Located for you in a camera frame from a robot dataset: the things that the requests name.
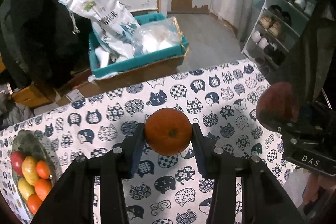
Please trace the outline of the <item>small red apple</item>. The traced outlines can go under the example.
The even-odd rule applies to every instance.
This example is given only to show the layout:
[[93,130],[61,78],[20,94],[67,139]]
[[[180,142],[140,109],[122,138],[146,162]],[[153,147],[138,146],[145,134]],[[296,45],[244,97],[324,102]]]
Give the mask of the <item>small red apple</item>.
[[257,102],[257,119],[260,113],[291,115],[296,122],[299,114],[299,103],[298,98],[293,95],[291,84],[287,82],[272,84]]

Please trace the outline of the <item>large orange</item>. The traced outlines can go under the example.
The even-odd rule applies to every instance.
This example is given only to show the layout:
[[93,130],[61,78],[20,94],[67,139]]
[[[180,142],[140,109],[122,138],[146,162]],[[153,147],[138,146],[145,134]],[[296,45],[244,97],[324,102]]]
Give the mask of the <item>large orange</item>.
[[37,194],[37,196],[42,201],[44,201],[45,198],[47,197],[47,195],[49,194],[49,192],[52,189],[52,184],[51,184],[50,180],[40,178],[40,179],[36,180],[36,182],[34,184],[34,188],[35,188],[35,193]]

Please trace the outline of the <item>small mandarin orange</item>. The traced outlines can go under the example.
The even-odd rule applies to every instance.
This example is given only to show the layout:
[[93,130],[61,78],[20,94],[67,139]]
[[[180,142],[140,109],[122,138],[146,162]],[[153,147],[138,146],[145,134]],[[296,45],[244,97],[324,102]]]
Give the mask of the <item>small mandarin orange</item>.
[[37,194],[32,194],[28,197],[27,205],[30,210],[30,212],[35,215],[38,209],[40,208],[42,204],[42,200],[38,197]]

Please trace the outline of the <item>medium orange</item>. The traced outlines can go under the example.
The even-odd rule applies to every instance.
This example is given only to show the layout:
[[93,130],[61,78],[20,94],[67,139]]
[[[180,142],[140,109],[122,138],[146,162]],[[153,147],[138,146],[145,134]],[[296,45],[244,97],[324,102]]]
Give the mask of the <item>medium orange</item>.
[[36,165],[36,172],[40,178],[43,178],[45,180],[48,180],[51,175],[48,164],[42,160],[38,161]]

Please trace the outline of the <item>small green-yellow pear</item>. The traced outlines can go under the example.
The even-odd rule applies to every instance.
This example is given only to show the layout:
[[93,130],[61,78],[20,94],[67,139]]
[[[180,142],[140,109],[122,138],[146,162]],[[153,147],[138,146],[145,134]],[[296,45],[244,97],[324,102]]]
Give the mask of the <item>small green-yellow pear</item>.
[[34,187],[30,185],[24,177],[18,180],[18,190],[26,201],[29,199],[29,196],[35,194]]

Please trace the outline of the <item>large red apple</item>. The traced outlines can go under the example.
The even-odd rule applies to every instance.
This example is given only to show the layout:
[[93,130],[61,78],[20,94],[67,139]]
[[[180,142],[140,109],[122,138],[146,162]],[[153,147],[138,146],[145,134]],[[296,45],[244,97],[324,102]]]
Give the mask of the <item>large red apple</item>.
[[10,160],[13,170],[15,170],[19,176],[22,176],[22,164],[25,160],[25,156],[20,151],[15,151],[11,154]]

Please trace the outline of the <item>small orange tangerine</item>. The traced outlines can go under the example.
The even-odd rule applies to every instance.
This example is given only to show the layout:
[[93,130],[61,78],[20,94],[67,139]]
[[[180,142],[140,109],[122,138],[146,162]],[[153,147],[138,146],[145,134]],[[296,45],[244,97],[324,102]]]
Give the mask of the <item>small orange tangerine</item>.
[[177,155],[186,149],[192,137],[192,125],[182,112],[163,108],[147,118],[144,125],[149,147],[164,156]]

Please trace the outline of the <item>cat-print white tablecloth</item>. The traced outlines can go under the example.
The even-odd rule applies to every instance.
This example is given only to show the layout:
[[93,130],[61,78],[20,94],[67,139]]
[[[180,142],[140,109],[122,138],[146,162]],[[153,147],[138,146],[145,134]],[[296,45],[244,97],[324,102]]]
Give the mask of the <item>cat-print white tablecloth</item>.
[[[10,164],[20,130],[33,132],[61,175],[76,156],[105,155],[166,107],[199,124],[203,135],[230,155],[259,156],[284,183],[295,166],[282,158],[280,134],[256,119],[257,100],[268,86],[255,64],[240,60],[119,88],[10,126],[1,131],[1,194],[19,220],[28,223],[31,217]],[[130,223],[205,223],[214,182],[199,174],[192,147],[162,156],[145,146],[139,169],[123,188]]]

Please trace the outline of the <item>green patterned glass plate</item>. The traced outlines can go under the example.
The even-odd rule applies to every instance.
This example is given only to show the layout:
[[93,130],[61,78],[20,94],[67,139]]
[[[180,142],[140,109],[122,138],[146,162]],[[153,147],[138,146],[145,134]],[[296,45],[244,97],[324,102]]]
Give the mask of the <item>green patterned glass plate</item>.
[[23,156],[34,156],[37,160],[46,161],[47,166],[51,169],[51,184],[57,181],[56,169],[52,164],[51,158],[47,155],[46,149],[42,143],[34,136],[30,130],[21,130],[13,140],[12,152],[21,152]]

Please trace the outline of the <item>grey clothes pile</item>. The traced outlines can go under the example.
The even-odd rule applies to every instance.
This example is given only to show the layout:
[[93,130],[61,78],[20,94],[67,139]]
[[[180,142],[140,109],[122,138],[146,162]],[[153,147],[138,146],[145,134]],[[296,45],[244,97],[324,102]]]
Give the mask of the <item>grey clothes pile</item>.
[[8,87],[8,84],[1,84],[1,130],[34,117],[34,114],[29,107],[19,104],[12,99]]

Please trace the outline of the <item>teal cardboard box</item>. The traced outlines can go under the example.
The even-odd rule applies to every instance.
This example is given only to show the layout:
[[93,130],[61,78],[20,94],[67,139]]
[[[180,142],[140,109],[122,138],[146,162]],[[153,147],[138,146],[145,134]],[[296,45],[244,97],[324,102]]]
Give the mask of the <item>teal cardboard box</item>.
[[160,50],[153,53],[148,53],[147,55],[134,57],[130,60],[125,60],[118,63],[112,63],[104,68],[99,68],[98,58],[95,53],[95,49],[100,45],[98,39],[94,32],[89,35],[89,62],[91,66],[92,75],[96,79],[107,79],[114,77],[115,75],[120,75],[129,72],[134,69],[145,67],[159,61],[166,61],[173,59],[175,57],[182,58],[179,65],[183,63],[185,55],[189,49],[189,42],[184,35],[182,35],[182,44],[175,45],[171,48]]

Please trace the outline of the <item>grey shoe rack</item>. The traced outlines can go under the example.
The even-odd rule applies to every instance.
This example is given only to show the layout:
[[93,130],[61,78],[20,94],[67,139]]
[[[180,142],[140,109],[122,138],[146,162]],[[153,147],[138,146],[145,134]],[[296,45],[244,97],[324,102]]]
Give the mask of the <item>grey shoe rack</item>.
[[265,0],[242,53],[277,69],[303,33],[318,0]]

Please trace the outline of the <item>clear plastic bag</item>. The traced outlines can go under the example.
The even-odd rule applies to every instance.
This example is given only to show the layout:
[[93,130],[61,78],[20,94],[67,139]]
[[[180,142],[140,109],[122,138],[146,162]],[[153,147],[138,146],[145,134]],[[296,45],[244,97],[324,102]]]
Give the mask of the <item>clear plastic bag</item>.
[[146,23],[133,33],[134,55],[146,55],[182,43],[182,32],[175,17]]

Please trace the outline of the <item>dark hanging coats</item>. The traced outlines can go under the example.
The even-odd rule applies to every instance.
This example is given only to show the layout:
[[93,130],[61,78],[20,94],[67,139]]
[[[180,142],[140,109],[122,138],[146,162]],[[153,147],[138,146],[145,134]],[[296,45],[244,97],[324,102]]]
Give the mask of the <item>dark hanging coats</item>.
[[1,58],[18,87],[59,89],[88,68],[91,30],[59,0],[1,0]]

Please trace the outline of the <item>white printed drawstring bag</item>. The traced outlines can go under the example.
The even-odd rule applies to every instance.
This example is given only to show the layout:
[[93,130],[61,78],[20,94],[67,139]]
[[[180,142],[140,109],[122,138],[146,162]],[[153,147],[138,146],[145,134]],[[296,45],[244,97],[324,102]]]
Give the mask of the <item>white printed drawstring bag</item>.
[[93,32],[104,50],[117,58],[134,57],[134,31],[139,28],[131,12],[119,0],[59,0],[71,14],[91,21]]

